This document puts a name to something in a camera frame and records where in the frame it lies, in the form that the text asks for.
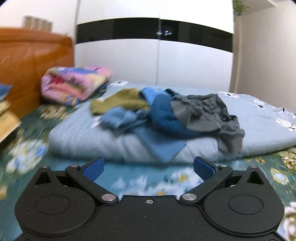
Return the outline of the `green potted plant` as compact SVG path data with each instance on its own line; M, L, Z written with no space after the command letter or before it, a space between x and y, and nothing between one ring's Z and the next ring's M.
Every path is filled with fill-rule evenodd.
M241 16L249 7L244 3L244 0L233 0L233 13L235 16Z

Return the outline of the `grey sweatshirt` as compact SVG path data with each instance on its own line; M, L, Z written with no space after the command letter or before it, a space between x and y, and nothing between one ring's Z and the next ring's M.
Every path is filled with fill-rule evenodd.
M240 128L238 117L228 113L217 94L175 95L170 106L175 118L188 130L214 136L220 152L241 152L245 131Z

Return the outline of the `white black wardrobe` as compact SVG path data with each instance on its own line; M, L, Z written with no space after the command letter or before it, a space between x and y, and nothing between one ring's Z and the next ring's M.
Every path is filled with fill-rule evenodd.
M112 80L227 91L232 1L79 1L75 65Z

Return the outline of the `beige pillow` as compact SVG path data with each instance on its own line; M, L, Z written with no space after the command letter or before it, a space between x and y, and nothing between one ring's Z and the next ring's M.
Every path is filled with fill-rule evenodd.
M21 124L20 119L9 110L10 102L1 101L0 141L3 142Z

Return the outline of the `orange wooden headboard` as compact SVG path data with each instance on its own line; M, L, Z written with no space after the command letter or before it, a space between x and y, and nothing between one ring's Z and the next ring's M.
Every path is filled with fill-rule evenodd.
M1 83L11 85L6 99L17 117L23 118L43 104L41 78L55 66L72 67L74 49L66 35L1 28Z

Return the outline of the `light blue garment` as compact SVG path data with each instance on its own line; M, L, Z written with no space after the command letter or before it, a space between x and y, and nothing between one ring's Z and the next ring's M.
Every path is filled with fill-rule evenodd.
M115 107L107 111L100 120L104 128L117 133L134 134L154 158L166 163L184 149L187 142L172 138L152 126L150 111L153 92L154 89L148 87L140 91L149 104L149 110L131 111Z

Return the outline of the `olive green garment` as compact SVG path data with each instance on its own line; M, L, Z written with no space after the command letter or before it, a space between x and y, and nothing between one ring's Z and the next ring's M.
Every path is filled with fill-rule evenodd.
M95 99L90 104L91 113L96 115L105 114L115 107L132 111L150 109L148 102L142 99L139 90L136 88L122 89L104 100Z

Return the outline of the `pink floral folded blanket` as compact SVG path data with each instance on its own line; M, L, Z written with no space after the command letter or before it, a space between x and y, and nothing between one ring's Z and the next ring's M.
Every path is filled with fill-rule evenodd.
M111 71L104 67L52 67L41 78L41 95L55 103L76 106L105 89Z

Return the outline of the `dark blue fleece garment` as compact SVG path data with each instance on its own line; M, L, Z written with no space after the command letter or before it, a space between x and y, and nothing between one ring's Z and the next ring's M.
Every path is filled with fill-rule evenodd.
M176 117L171 109L173 97L178 95L171 89L154 90L151 102L152 126L166 135L181 140L203 136L200 132L188 130Z

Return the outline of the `teal floral bed blanket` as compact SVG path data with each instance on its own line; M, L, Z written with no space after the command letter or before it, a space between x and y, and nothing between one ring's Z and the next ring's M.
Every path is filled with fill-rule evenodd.
M1 153L1 240L14 240L21 234L14 215L15 203L40 166L63 170L70 164L83 165L89 160L64 158L50 151L51 130L80 106L40 106L22 119L13 134L14 139ZM295 145L268 154L215 164L226 164L235 170L258 166L285 206L285 216L278 232L286 240L295 240ZM97 183L118 197L180 196L200 184L201 179L193 170L193 161L157 164L105 160L105 170Z

